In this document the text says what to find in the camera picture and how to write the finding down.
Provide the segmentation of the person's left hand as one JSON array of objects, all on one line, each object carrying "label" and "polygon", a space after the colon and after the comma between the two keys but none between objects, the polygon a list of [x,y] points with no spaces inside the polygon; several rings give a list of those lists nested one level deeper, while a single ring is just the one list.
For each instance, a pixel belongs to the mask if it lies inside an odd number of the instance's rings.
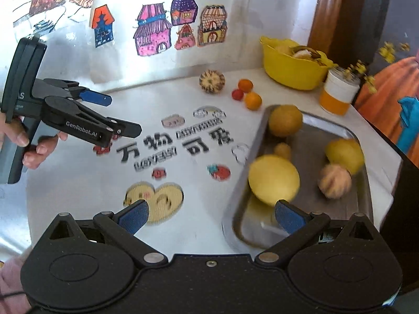
[{"label": "person's left hand", "polygon": [[[28,134],[23,128],[23,124],[19,118],[14,118],[11,123],[6,123],[6,115],[1,113],[1,146],[3,146],[5,138],[18,145],[26,148],[29,145]],[[56,149],[58,141],[68,139],[68,134],[59,132],[54,137],[46,137],[41,139],[38,144],[28,150],[23,156],[23,165],[28,169],[37,169],[47,157]]]}]

